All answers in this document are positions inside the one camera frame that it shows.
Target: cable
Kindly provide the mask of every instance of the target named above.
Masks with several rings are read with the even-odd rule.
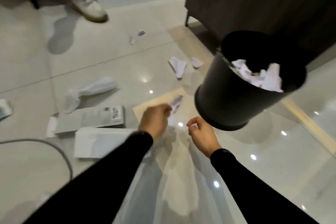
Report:
[[[71,163],[69,158],[66,156],[65,152],[59,148],[58,146],[49,143],[47,141],[44,140],[40,140],[40,139],[31,139],[31,138],[23,138],[23,139],[14,139],[14,140],[6,140],[6,141],[1,141],[0,144],[6,144],[6,143],[16,143],[16,142],[38,142],[38,143],[44,143],[47,144],[51,147],[53,147],[55,150],[57,150],[63,157],[63,159],[66,162],[66,165],[68,166],[69,172],[70,172],[70,177],[69,177],[69,181],[71,181],[74,177],[74,171],[72,169]]]

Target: barcode label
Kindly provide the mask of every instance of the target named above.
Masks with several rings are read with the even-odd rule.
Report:
[[[120,119],[120,110],[121,109],[121,106],[115,106],[115,107],[112,107],[112,119],[115,120],[115,119]]]

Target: black trash can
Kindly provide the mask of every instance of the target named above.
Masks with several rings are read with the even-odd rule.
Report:
[[[215,128],[233,131],[251,118],[300,88],[306,69],[298,63],[298,47],[256,31],[234,31],[221,42],[218,52],[195,94],[199,114]],[[252,72],[280,65],[282,92],[264,90],[240,78],[230,69],[231,62],[245,59]]]

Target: white sneaker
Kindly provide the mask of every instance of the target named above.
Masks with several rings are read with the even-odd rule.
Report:
[[[71,0],[74,8],[92,22],[103,22],[108,19],[106,11],[97,0]]]

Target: tile floor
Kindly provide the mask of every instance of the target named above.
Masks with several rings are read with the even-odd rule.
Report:
[[[195,36],[204,31],[199,22],[190,20],[190,28],[184,27],[187,12],[184,0],[99,2],[110,17],[104,24],[86,21],[67,5],[45,5],[33,10],[27,0],[0,3],[0,98],[9,100],[15,110],[14,115],[0,122],[1,140],[45,138],[48,117],[64,110],[67,91],[104,75],[113,77],[120,90],[87,99],[82,106],[123,104],[126,126],[136,128],[138,120],[133,107],[182,87],[188,101],[179,111],[179,118],[183,122],[191,118],[195,112],[193,94],[213,54]],[[139,30],[145,30],[146,35],[138,37]],[[136,39],[136,44],[130,45],[130,36]],[[167,63],[171,56],[187,61],[182,80],[175,78]],[[194,70],[191,57],[199,58],[205,65]],[[323,224],[336,218],[335,94],[330,87],[335,66],[335,61],[331,61],[311,72],[307,84],[292,95],[293,103],[271,107],[241,130],[216,130],[221,145],[231,150],[242,164],[299,207],[304,205],[307,213]],[[311,120],[298,115],[300,111]],[[316,125],[323,130],[316,133]],[[181,142],[186,140],[184,133],[179,137]],[[92,164],[72,157],[72,137],[51,141],[69,155],[75,174]],[[194,169],[192,159],[188,161]],[[207,173],[206,160],[201,165],[204,165],[201,171],[195,171],[195,187],[186,195],[187,207],[163,204],[162,209],[166,210],[161,210],[158,216],[159,206],[154,205],[156,223],[163,219],[197,223],[197,216],[211,212],[204,203],[206,193],[211,191],[215,198],[212,204],[219,209],[210,214],[214,223],[217,218],[224,223],[245,223],[224,183],[221,182],[221,192],[206,184],[206,189],[202,188],[202,177],[211,180],[215,174]],[[145,164],[140,170],[146,170]],[[36,143],[2,145],[0,173],[0,223],[4,224],[20,223],[33,210],[39,195],[55,192],[69,175],[55,150]],[[137,173],[116,222],[131,223],[127,216],[134,216],[131,209],[141,202],[137,197],[141,177]],[[162,185],[156,185],[158,191],[162,190]],[[164,193],[163,190],[153,197],[164,197]],[[196,195],[200,198],[199,208],[192,204]]]

